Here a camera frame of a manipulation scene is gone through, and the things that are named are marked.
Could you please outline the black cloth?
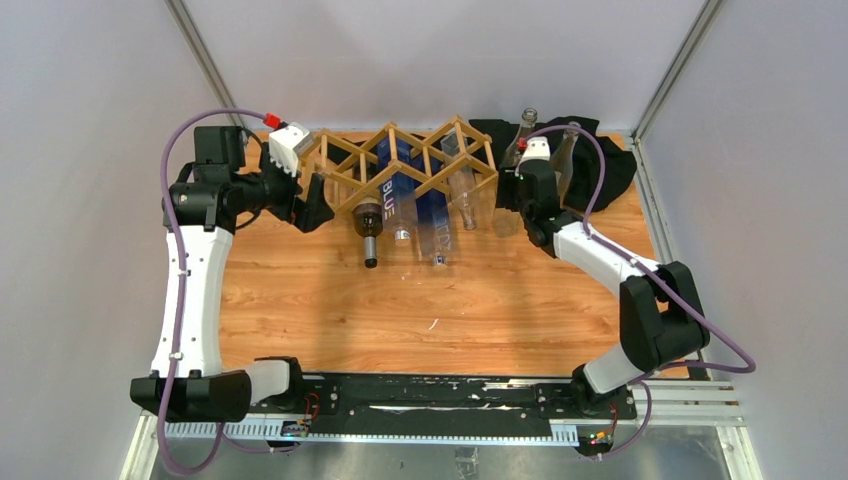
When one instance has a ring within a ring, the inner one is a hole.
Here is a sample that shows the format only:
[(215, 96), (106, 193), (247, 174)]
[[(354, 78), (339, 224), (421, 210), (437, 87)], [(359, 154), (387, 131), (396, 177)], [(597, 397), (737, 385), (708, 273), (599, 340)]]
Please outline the black cloth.
[[(536, 129), (571, 122), (578, 123), (584, 130), (594, 135), (601, 146), (605, 158), (605, 174), (601, 190), (592, 208), (599, 212), (619, 198), (633, 181), (637, 163), (634, 155), (620, 148), (611, 138), (597, 136), (599, 121), (580, 116), (559, 116), (547, 122), (539, 122)], [(470, 119), (469, 124), (492, 139), (491, 152), (496, 166), (500, 166), (508, 146), (516, 138), (519, 125), (503, 119)], [(600, 175), (600, 160), (593, 144), (579, 135), (574, 146), (573, 174), (569, 189), (564, 197), (564, 205), (570, 209), (584, 211), (595, 192)]]

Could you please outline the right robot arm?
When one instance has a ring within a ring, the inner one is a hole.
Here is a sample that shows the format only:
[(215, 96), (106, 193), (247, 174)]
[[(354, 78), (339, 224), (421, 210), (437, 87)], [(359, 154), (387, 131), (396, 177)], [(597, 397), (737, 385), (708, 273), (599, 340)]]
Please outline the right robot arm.
[(496, 203), (520, 213), (529, 240), (588, 274), (619, 301), (618, 343), (573, 373), (572, 406), (592, 418), (609, 407), (612, 392), (707, 346), (710, 333), (696, 318), (702, 307), (687, 266), (624, 249), (561, 208), (556, 193), (556, 176), (546, 160), (499, 171)]

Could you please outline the clear bottle dark label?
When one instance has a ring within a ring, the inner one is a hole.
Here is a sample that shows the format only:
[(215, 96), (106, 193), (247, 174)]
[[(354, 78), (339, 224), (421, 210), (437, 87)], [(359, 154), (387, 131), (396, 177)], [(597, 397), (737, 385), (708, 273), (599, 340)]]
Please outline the clear bottle dark label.
[(561, 205), (565, 204), (572, 180), (573, 152), (580, 137), (580, 133), (574, 130), (574, 128), (580, 128), (581, 124), (576, 121), (570, 121), (568, 126), (569, 129), (564, 130), (561, 142), (550, 158), (556, 174), (557, 194)]

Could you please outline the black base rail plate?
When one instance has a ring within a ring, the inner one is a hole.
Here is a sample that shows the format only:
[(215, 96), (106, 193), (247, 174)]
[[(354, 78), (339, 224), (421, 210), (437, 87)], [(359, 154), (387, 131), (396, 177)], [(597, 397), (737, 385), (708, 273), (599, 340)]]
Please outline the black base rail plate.
[(570, 446), (592, 441), (582, 422), (607, 439), (636, 417), (626, 388), (595, 397), (567, 378), (325, 373), (307, 377), (302, 392), (261, 402), (270, 437)]

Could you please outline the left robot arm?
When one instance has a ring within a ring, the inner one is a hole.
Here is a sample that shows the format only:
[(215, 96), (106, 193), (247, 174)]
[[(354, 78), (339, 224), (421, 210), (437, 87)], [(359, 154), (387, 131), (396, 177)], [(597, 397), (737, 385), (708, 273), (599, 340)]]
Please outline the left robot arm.
[(167, 233), (170, 278), (162, 339), (149, 374), (130, 386), (131, 400), (144, 410), (158, 413), (165, 405), (163, 417), (170, 423), (229, 423), (243, 420), (257, 403), (283, 413), (304, 406), (307, 389), (294, 357), (260, 357), (225, 370), (219, 323), (239, 215), (267, 211), (304, 233), (333, 219), (320, 174), (312, 174), (307, 196), (300, 196), (299, 158), (312, 142), (303, 126), (283, 124), (261, 143), (258, 171), (245, 173), (240, 128), (195, 128), (195, 159), (169, 188), (183, 243)]

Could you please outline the blue labelled bottle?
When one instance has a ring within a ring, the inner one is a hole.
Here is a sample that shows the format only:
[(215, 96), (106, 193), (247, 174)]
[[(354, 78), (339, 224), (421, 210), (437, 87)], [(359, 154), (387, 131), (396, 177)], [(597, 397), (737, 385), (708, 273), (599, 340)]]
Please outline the blue labelled bottle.
[[(411, 147), (397, 140), (397, 159), (411, 166)], [(377, 144), (378, 167), (386, 169), (392, 159), (388, 137)], [(408, 246), (418, 225), (418, 213), (415, 198), (416, 181), (401, 170), (393, 173), (380, 187), (383, 202), (383, 228), (392, 234), (398, 246)]]

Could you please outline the wooden wine rack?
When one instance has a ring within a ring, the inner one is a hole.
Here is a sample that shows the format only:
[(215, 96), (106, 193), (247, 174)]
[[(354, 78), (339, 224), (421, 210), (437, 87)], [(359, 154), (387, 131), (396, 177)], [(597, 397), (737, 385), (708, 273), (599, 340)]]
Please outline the wooden wine rack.
[[(393, 122), (370, 133), (360, 145), (343, 133), (328, 129), (319, 130), (313, 137), (311, 145), (299, 155), (304, 174), (301, 184), (308, 187), (313, 173), (322, 175), (332, 190), (328, 203), (337, 214), (351, 212), (367, 197), (378, 198), (380, 187), (395, 174), (419, 183), (414, 191), (416, 197), (433, 189), (448, 194), (448, 179), (464, 167), (471, 168), (475, 175), (473, 191), (494, 183), (498, 176), (492, 138), (458, 115), (422, 137)], [(426, 165), (419, 170), (401, 161), (399, 141), (411, 147), (411, 157), (420, 154), (427, 162), (436, 161), (441, 169)]]

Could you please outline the clear glass bottle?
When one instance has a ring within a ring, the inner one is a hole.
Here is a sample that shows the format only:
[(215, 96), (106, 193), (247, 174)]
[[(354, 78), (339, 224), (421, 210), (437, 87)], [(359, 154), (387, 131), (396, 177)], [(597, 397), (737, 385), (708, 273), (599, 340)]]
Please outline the clear glass bottle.
[(514, 168), (518, 165), (526, 148), (526, 139), (534, 132), (537, 120), (538, 111), (535, 108), (528, 107), (522, 112), (516, 134), (499, 162), (500, 168)]

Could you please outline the dark green wine bottle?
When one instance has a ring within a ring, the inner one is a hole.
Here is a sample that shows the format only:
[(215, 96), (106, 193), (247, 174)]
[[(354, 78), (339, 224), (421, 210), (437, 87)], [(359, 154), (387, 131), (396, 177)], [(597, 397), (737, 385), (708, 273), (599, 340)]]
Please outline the dark green wine bottle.
[(363, 239), (364, 266), (378, 265), (377, 237), (383, 232), (383, 206), (374, 197), (366, 197), (352, 210), (355, 232)]

